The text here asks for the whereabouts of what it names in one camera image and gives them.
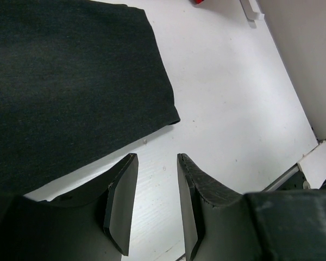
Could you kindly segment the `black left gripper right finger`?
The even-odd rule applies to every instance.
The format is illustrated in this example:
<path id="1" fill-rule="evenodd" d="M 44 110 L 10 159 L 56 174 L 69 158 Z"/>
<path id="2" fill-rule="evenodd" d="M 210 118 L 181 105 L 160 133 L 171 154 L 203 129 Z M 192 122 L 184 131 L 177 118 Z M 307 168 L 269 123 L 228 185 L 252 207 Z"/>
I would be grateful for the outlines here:
<path id="1" fill-rule="evenodd" d="M 326 190 L 293 167 L 240 194 L 177 156 L 187 260 L 326 260 Z"/>

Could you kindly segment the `black trousers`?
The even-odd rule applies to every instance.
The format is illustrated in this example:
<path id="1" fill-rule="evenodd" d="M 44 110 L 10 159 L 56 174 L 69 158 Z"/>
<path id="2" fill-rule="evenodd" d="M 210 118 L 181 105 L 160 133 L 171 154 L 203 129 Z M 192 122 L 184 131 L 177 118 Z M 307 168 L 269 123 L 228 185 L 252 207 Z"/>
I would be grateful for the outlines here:
<path id="1" fill-rule="evenodd" d="M 144 10 L 0 1 L 0 193 L 29 193 L 179 120 Z"/>

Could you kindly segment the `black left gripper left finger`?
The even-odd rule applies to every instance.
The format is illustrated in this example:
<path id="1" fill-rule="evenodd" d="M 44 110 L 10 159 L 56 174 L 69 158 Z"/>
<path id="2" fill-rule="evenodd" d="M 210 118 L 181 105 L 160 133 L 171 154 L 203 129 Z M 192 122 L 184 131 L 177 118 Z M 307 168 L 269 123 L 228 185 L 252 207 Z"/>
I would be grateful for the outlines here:
<path id="1" fill-rule="evenodd" d="M 0 260 L 121 260 L 129 254 L 139 161 L 111 169 L 51 201 L 0 195 Z"/>

